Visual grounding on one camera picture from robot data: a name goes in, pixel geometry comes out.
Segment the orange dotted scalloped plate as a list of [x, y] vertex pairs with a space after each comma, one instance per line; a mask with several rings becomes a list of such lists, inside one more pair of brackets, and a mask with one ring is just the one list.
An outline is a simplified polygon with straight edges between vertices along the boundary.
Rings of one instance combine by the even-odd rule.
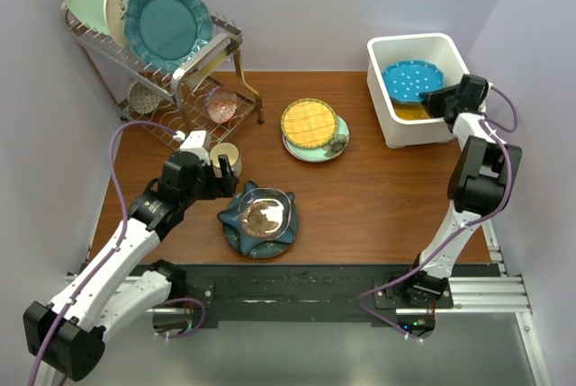
[[393, 110], [398, 118], [404, 121], [428, 120], [430, 116], [421, 104], [392, 103]]

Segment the teal dotted scalloped plate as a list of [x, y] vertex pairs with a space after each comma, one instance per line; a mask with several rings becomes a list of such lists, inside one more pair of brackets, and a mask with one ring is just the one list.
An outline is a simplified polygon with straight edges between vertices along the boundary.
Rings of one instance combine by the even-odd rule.
[[421, 94], [442, 89], [444, 73], [426, 60], [407, 59], [390, 64], [382, 80], [391, 100], [400, 104], [420, 104]]

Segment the white plastic bin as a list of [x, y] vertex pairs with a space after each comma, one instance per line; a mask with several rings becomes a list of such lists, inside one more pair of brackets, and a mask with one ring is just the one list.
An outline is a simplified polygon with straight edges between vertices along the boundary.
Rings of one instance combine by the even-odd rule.
[[453, 135], [443, 120], [405, 120], [398, 115], [392, 103], [393, 89], [385, 85], [383, 71], [400, 61], [422, 60], [436, 65], [445, 83], [453, 85], [469, 70], [452, 38], [440, 32], [376, 37], [368, 41], [367, 51], [367, 84], [387, 146], [402, 148], [450, 141]]

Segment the yellow woven pattern plate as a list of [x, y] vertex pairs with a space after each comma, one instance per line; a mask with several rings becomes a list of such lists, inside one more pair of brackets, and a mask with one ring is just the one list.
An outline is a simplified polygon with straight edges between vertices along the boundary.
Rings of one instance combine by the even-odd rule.
[[299, 148], [320, 148], [336, 134], [338, 117], [332, 107], [315, 98], [290, 103], [281, 117], [284, 137]]

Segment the mint floral plate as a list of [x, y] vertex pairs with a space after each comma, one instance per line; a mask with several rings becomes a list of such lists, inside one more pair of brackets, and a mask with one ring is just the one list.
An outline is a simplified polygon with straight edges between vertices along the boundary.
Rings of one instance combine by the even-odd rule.
[[337, 132], [335, 136], [324, 146], [319, 148], [300, 148], [293, 145], [286, 137], [283, 137], [283, 144], [288, 152], [301, 161], [309, 163], [321, 163], [339, 157], [350, 139], [347, 123], [337, 117]]

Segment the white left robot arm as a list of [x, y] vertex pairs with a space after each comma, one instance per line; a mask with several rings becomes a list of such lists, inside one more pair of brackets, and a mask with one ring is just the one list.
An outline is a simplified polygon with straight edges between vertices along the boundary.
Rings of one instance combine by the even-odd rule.
[[121, 284], [134, 267], [179, 225], [197, 201], [230, 198], [239, 183], [227, 156], [210, 160], [201, 148], [173, 153], [131, 205], [107, 244], [50, 302], [23, 313], [28, 351], [34, 357], [30, 385], [46, 364], [63, 380], [84, 379], [101, 360], [113, 335], [145, 310], [189, 300], [185, 272], [157, 261], [131, 286]]

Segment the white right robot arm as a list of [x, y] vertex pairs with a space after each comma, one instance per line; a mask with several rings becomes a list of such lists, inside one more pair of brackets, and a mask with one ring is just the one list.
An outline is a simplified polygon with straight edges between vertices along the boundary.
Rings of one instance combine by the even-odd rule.
[[491, 89], [483, 77], [464, 75], [458, 85], [424, 93], [424, 107], [441, 116], [461, 148], [447, 186], [446, 216], [436, 235], [402, 277], [392, 278], [376, 293], [397, 296], [413, 307], [444, 298], [455, 260], [475, 231], [509, 202], [523, 149], [509, 144], [480, 106]]

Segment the cream mug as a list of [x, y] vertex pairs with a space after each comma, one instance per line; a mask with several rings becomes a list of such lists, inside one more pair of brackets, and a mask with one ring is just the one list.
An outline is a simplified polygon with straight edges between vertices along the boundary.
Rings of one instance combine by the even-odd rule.
[[239, 149], [232, 143], [219, 143], [215, 145], [210, 153], [209, 157], [212, 163], [212, 169], [217, 177], [221, 177], [221, 166], [219, 162], [219, 156], [226, 156], [229, 160], [229, 164], [232, 173], [235, 176], [240, 176], [242, 172], [242, 161], [239, 153]]

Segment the clear glass textured dish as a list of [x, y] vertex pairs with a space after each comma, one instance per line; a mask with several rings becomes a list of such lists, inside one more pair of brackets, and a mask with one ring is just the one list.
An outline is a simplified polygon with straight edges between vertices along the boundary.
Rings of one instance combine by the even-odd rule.
[[250, 237], [270, 239], [288, 228], [292, 205], [287, 193], [273, 188], [252, 188], [238, 205], [240, 228]]

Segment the red patterned small bowl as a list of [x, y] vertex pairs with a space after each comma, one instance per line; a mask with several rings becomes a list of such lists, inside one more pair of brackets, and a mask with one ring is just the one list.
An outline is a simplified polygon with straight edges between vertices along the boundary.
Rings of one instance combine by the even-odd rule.
[[235, 115], [238, 108], [238, 97], [228, 87], [218, 86], [208, 93], [205, 108], [212, 121], [222, 124]]

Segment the metal dish rack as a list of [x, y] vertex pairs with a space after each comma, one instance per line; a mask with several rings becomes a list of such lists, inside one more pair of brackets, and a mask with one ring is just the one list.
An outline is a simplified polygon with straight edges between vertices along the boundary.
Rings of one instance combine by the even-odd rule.
[[[138, 60], [128, 49], [120, 48], [112, 37], [80, 22], [65, 4], [60, 7], [60, 15], [71, 38], [115, 104], [121, 121], [152, 121], [185, 133], [206, 130], [211, 135], [212, 145], [229, 141], [251, 116], [255, 116], [259, 124], [265, 122], [261, 94], [245, 78], [240, 51], [242, 30], [225, 17], [211, 16], [215, 36], [171, 74]], [[94, 56], [103, 59], [113, 73], [160, 96], [160, 104], [152, 112], [137, 113], [128, 103], [126, 92], [115, 93], [111, 89]], [[225, 122], [213, 121], [205, 108], [208, 93], [220, 86], [228, 87], [238, 98], [237, 110]]]

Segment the white patterned small bowl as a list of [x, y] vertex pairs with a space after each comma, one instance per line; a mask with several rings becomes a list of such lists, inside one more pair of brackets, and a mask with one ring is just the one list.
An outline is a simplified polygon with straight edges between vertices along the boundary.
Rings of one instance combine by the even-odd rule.
[[127, 102], [131, 110], [138, 114], [149, 114], [154, 112], [163, 97], [154, 93], [139, 82], [132, 82], [128, 88]]

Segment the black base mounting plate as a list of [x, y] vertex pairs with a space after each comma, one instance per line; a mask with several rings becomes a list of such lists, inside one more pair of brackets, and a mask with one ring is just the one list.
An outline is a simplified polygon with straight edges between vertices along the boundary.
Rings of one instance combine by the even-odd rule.
[[357, 297], [402, 275], [406, 265], [179, 265], [182, 294], [206, 307], [204, 328], [221, 322], [371, 322]]

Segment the teal scalloped large plate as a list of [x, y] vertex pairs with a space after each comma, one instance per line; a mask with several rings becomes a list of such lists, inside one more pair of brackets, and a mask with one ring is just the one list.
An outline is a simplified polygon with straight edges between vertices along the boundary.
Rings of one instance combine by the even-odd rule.
[[141, 62], [173, 73], [212, 40], [203, 0], [128, 0], [123, 32]]

